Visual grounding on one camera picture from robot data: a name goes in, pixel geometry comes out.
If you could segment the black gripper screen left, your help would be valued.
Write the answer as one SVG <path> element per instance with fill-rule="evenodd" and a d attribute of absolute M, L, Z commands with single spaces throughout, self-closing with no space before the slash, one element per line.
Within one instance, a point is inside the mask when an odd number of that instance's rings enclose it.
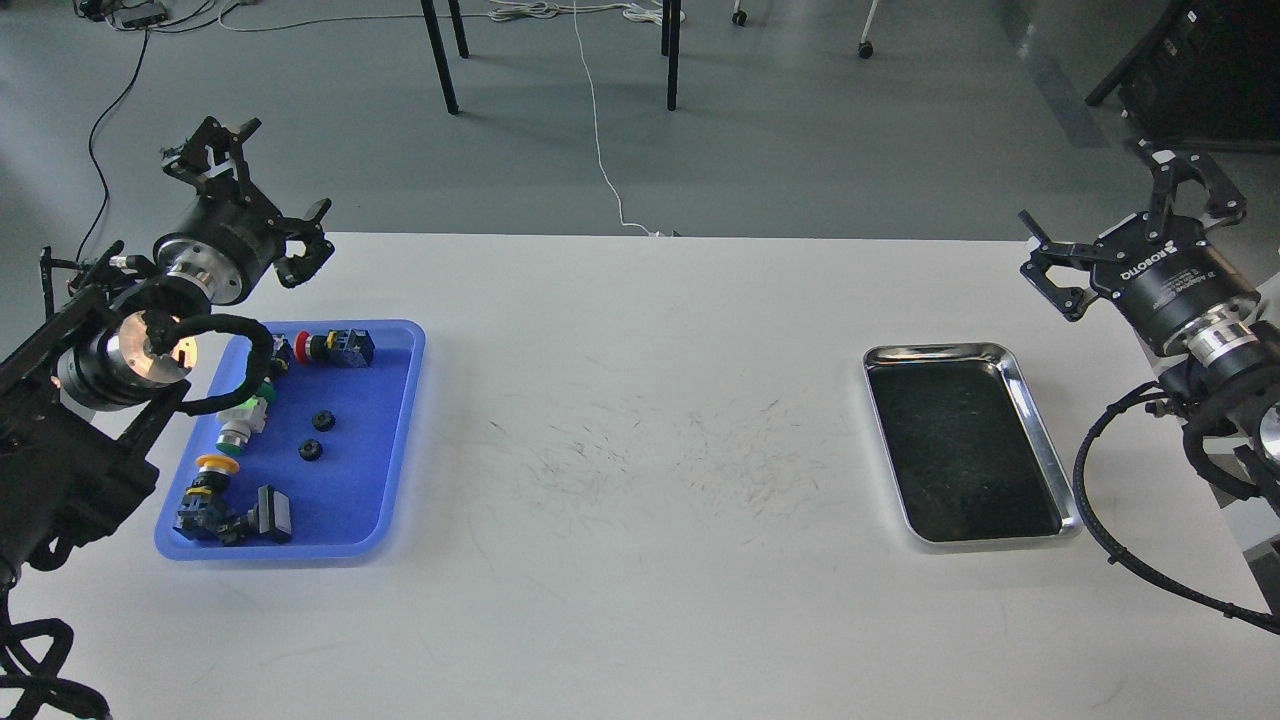
<path fill-rule="evenodd" d="M 283 217 L 251 181 L 243 145 L 259 118 L 224 126 L 206 117 L 180 146 L 163 151 L 163 172 L 195 188 L 196 199 L 175 229 L 154 245 L 154 261 L 170 275 L 195 279 L 214 305 L 244 301 L 269 265 L 284 288 L 308 281 L 333 256 L 323 218 L 330 199 L 301 218 Z M 302 254 L 285 254 L 301 242 Z"/>

